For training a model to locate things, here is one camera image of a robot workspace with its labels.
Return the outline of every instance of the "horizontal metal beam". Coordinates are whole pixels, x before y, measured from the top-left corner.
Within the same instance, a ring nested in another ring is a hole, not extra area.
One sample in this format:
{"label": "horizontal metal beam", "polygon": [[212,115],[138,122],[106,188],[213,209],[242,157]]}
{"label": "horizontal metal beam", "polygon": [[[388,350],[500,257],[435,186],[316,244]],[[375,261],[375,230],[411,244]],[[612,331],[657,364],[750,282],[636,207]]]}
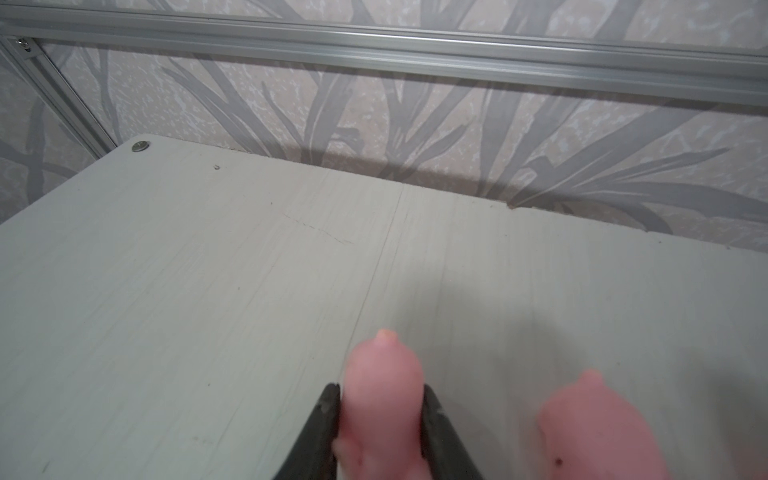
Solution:
{"label": "horizontal metal beam", "polygon": [[117,147],[33,38],[0,37],[0,51],[94,157]]}
{"label": "horizontal metal beam", "polygon": [[768,106],[768,56],[726,48],[0,5],[0,34]]}

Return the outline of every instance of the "white table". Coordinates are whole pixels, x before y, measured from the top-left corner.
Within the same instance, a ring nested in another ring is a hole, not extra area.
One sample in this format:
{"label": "white table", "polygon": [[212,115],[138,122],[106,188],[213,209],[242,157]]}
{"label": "white table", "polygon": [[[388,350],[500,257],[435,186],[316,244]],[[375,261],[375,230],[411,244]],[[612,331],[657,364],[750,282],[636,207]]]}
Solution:
{"label": "white table", "polygon": [[486,480],[588,367],[673,478],[768,458],[768,255],[145,135],[0,225],[0,478],[270,478],[382,327]]}

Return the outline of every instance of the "floral wallpaper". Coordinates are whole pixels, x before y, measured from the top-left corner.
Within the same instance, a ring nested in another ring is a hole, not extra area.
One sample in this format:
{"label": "floral wallpaper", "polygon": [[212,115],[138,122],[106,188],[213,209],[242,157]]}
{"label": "floral wallpaper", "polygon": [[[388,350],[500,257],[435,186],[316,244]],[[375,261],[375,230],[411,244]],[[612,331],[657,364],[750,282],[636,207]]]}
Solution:
{"label": "floral wallpaper", "polygon": [[[89,5],[103,5],[88,0]],[[295,21],[765,48],[762,0],[136,0]],[[120,143],[153,133],[768,252],[768,109],[48,44]]]}
{"label": "floral wallpaper", "polygon": [[94,160],[0,54],[0,222]]}

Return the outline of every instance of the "white wooden board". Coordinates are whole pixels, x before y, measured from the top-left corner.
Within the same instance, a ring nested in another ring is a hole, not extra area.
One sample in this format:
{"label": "white wooden board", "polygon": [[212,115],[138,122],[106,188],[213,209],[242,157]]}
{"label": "white wooden board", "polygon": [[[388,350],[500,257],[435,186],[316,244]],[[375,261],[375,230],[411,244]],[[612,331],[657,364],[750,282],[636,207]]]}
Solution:
{"label": "white wooden board", "polygon": [[673,478],[746,478],[766,286],[765,254],[142,136],[0,225],[0,478],[270,478],[382,327],[488,480],[542,478],[533,415],[590,367]]}

